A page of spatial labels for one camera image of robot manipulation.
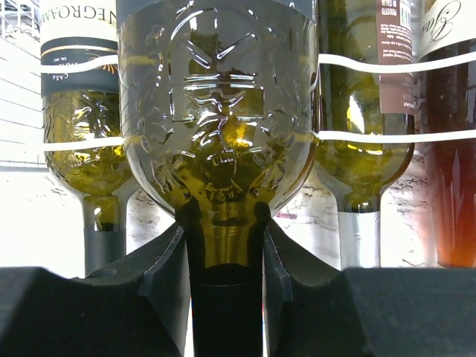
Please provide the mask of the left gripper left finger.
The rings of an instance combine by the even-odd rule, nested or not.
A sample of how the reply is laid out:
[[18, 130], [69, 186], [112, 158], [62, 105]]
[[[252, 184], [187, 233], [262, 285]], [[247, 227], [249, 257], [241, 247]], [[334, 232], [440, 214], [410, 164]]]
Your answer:
[[1, 270], [3, 356], [182, 356], [190, 287], [182, 229], [85, 278]]

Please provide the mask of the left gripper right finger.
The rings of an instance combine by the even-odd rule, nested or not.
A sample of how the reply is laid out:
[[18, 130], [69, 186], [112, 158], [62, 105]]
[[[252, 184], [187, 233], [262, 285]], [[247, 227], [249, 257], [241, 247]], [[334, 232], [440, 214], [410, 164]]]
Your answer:
[[276, 224], [265, 233], [271, 356], [473, 356], [475, 271], [339, 271]]

